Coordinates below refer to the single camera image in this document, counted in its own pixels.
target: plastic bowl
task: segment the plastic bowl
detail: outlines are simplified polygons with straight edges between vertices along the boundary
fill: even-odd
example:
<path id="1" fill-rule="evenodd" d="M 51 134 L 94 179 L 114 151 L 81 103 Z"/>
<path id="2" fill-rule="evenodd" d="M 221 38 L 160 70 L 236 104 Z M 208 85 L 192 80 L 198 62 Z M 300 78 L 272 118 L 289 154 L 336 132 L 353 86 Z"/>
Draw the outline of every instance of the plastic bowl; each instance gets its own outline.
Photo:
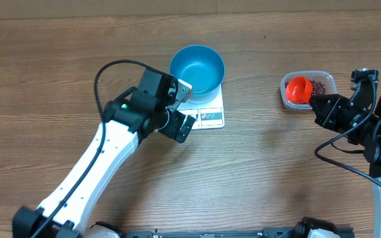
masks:
<path id="1" fill-rule="evenodd" d="M 308 80 L 314 80 L 321 82 L 325 86 L 325 92 L 330 94 L 337 94 L 336 83 L 333 77 L 326 71 L 299 71 L 288 73 L 285 75 L 280 82 L 280 92 L 282 94 L 283 106 L 289 110 L 312 110 L 312 107 L 308 104 L 294 104 L 286 99 L 286 88 L 284 87 L 285 83 L 289 83 L 293 78 L 297 76 L 304 76 Z"/>
<path id="2" fill-rule="evenodd" d="M 170 74 L 192 85 L 191 103 L 212 100 L 226 74 L 222 57 L 207 46 L 187 46 L 179 50 L 170 63 Z"/>

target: clear plastic container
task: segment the clear plastic container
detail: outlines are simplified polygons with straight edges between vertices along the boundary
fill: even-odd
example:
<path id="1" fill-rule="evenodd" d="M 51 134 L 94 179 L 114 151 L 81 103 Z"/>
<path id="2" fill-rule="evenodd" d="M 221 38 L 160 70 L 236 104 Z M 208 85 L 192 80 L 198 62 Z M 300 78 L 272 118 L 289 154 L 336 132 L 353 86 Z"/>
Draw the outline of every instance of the clear plastic container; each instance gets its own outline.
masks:
<path id="1" fill-rule="evenodd" d="M 282 94 L 283 106 L 289 110 L 312 110 L 312 107 L 308 104 L 294 104 L 293 102 L 289 102 L 286 99 L 286 89 L 284 88 L 284 84 L 290 82 L 296 76 L 303 75 L 308 80 L 314 80 L 317 82 L 322 82 L 325 86 L 325 92 L 327 94 L 337 94 L 336 83 L 333 77 L 326 71 L 299 71 L 288 73 L 285 75 L 280 82 L 280 92 Z"/>

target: digital scale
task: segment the digital scale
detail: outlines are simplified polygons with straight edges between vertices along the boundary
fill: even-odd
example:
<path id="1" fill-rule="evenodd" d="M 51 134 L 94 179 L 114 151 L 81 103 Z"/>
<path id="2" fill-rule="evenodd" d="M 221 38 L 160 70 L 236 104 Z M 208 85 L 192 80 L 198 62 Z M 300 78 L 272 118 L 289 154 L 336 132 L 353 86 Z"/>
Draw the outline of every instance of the digital scale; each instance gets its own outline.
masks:
<path id="1" fill-rule="evenodd" d="M 223 128 L 224 107 L 222 87 L 220 86 L 214 99 L 198 104 L 188 100 L 188 102 L 180 104 L 177 110 L 196 119 L 192 130 Z"/>

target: red scoop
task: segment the red scoop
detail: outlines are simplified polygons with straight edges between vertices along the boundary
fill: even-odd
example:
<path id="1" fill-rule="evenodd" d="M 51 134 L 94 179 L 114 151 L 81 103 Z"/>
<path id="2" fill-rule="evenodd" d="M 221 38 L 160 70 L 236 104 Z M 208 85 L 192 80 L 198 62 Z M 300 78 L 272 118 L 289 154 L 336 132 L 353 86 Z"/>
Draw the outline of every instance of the red scoop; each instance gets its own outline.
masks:
<path id="1" fill-rule="evenodd" d="M 311 93 L 311 82 L 304 76 L 296 76 L 289 82 L 286 88 L 286 99 L 296 104 L 301 104 L 303 102 L 309 104 Z"/>

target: orange measuring cup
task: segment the orange measuring cup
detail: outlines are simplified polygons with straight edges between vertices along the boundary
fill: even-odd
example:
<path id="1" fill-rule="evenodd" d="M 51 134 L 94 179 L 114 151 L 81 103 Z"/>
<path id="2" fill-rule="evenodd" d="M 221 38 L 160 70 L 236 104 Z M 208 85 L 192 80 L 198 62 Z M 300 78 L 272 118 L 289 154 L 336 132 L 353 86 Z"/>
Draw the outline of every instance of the orange measuring cup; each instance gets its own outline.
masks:
<path id="1" fill-rule="evenodd" d="M 304 76 L 296 76 L 293 78 L 286 88 L 286 99 L 290 102 L 310 103 L 312 93 L 311 82 Z"/>

